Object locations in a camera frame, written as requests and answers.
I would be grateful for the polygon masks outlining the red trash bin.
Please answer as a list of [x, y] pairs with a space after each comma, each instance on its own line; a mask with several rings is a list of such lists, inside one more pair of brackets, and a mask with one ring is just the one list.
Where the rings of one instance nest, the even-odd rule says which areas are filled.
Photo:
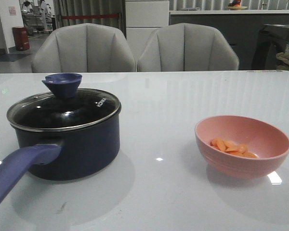
[[17, 51], [29, 50], [29, 40], [27, 29], [25, 27], [16, 26], [12, 28], [15, 48]]

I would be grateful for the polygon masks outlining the pink plastic bowl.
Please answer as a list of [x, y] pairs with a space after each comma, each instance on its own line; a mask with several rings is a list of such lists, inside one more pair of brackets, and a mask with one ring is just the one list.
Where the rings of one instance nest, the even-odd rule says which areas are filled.
[[[289, 154], [289, 137], [280, 129], [257, 119], [238, 115], [216, 115], [195, 127], [198, 149], [205, 161], [232, 177], [253, 179], [277, 170]], [[212, 146], [215, 138], [245, 144], [255, 158], [238, 156]]]

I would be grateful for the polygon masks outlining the right grey upholstered chair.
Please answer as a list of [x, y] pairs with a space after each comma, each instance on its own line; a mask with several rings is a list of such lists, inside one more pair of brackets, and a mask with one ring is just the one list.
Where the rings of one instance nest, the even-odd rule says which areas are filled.
[[239, 58], [218, 29], [189, 23], [154, 30], [137, 61], [139, 72], [238, 69]]

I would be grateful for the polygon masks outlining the grey counter white top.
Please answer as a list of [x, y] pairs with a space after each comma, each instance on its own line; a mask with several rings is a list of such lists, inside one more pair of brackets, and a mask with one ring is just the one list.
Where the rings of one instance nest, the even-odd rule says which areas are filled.
[[265, 24], [289, 25], [286, 10], [171, 11], [170, 24], [190, 23], [215, 27], [225, 36], [240, 60], [241, 70], [252, 70], [258, 33]]

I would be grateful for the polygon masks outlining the orange ham slices pile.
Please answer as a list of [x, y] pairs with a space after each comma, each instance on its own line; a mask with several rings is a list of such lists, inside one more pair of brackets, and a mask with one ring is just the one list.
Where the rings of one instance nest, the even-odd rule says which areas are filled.
[[257, 158], [258, 156], [249, 151], [249, 148], [244, 143], [234, 143], [230, 140], [223, 140], [219, 137], [213, 138], [210, 141], [210, 146], [224, 152], [226, 154], [231, 154], [246, 158]]

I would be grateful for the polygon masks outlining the left grey upholstered chair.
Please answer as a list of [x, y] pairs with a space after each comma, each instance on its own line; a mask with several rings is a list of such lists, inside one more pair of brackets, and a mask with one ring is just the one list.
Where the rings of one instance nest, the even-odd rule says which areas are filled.
[[36, 52], [33, 73], [134, 72], [136, 61], [121, 30], [92, 23], [53, 31]]

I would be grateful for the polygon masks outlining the grey upholstered chair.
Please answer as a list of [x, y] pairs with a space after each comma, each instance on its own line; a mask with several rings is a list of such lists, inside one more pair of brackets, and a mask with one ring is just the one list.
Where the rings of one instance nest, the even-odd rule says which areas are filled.
[[238, 69], [239, 58], [218, 29], [189, 23], [154, 30], [137, 61], [139, 72]]
[[134, 72], [136, 61], [121, 30], [92, 23], [53, 31], [36, 52], [33, 73]]

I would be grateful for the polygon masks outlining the white drawer cabinet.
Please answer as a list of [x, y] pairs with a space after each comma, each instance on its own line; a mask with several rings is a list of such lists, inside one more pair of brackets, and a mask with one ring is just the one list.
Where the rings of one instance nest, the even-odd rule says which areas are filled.
[[126, 39], [138, 59], [151, 32], [169, 24], [168, 0], [125, 1]]

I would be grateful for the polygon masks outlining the red barrier belt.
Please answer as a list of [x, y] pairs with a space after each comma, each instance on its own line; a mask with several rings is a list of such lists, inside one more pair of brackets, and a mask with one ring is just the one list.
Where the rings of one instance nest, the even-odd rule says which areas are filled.
[[120, 13], [112, 14], [99, 14], [99, 15], [68, 15], [61, 16], [64, 20], [76, 20], [76, 19], [105, 19], [105, 18], [119, 18]]

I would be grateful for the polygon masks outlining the dark grey appliance cabinet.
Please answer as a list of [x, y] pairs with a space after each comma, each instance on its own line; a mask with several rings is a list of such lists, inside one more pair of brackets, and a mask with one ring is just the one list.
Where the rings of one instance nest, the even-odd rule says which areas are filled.
[[265, 24], [258, 33], [252, 70], [276, 69], [278, 53], [289, 53], [289, 25]]

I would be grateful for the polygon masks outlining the glass lid blue knob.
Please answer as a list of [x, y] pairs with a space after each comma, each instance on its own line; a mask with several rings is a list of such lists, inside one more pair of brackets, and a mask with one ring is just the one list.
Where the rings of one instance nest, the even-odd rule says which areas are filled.
[[24, 98], [7, 111], [10, 124], [33, 132], [77, 130], [101, 123], [121, 110], [114, 94], [80, 88], [81, 74], [48, 75], [42, 83], [48, 92]]

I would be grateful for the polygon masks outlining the fruit plate on counter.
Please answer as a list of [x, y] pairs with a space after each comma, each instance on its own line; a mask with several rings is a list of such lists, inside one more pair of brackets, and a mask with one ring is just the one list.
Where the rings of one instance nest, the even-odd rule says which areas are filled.
[[241, 5], [242, 0], [232, 0], [228, 5], [227, 9], [229, 10], [245, 10], [247, 6]]

